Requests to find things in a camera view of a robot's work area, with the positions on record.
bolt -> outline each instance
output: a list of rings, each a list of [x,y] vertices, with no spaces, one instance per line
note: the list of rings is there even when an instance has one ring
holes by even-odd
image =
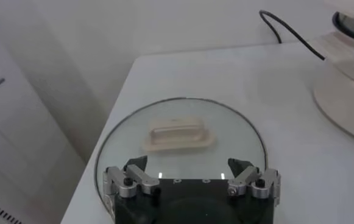
[[[265,185],[264,179],[257,179],[255,181],[255,185],[258,188],[264,188],[264,185]]]
[[[125,186],[132,186],[133,185],[133,179],[132,178],[130,178],[130,177],[125,177],[124,178],[124,185]]]
[[[236,189],[235,188],[228,188],[228,195],[229,196],[235,196],[236,195]]]

white table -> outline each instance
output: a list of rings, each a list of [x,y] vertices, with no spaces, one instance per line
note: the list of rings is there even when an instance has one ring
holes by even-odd
[[[127,114],[177,96],[225,103],[256,126],[269,167],[282,174],[276,223],[354,223],[354,139],[327,120],[311,95],[316,77],[328,72],[336,71],[299,43],[138,58],[62,223],[112,222],[94,188],[101,142]]]

white appliance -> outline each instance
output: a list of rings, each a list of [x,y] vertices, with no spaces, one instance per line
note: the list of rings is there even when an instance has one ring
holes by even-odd
[[[333,16],[337,31],[311,44],[340,71],[320,77],[314,98],[327,117],[354,136],[354,0],[330,0],[339,11]]]

